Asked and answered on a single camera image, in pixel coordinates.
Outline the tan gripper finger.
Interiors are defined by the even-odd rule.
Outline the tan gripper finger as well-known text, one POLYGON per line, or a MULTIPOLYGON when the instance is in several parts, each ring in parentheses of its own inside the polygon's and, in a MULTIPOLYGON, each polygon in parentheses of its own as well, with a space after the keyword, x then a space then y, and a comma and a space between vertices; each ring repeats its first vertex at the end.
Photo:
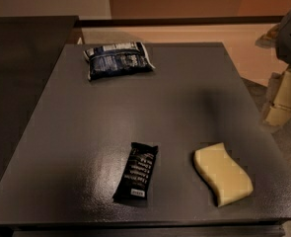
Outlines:
POLYGON ((291 111, 291 66, 281 74, 271 74, 267 99, 274 107, 291 111))

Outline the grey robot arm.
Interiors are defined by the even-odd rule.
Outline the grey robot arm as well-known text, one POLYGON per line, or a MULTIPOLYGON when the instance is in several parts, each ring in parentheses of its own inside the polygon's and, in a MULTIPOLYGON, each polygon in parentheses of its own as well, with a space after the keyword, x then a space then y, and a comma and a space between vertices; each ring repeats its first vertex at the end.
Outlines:
POLYGON ((271 74, 266 102, 261 110, 261 127, 273 133, 291 119, 291 9, 280 23, 257 39, 255 44, 274 48, 277 59, 287 64, 281 74, 271 74))

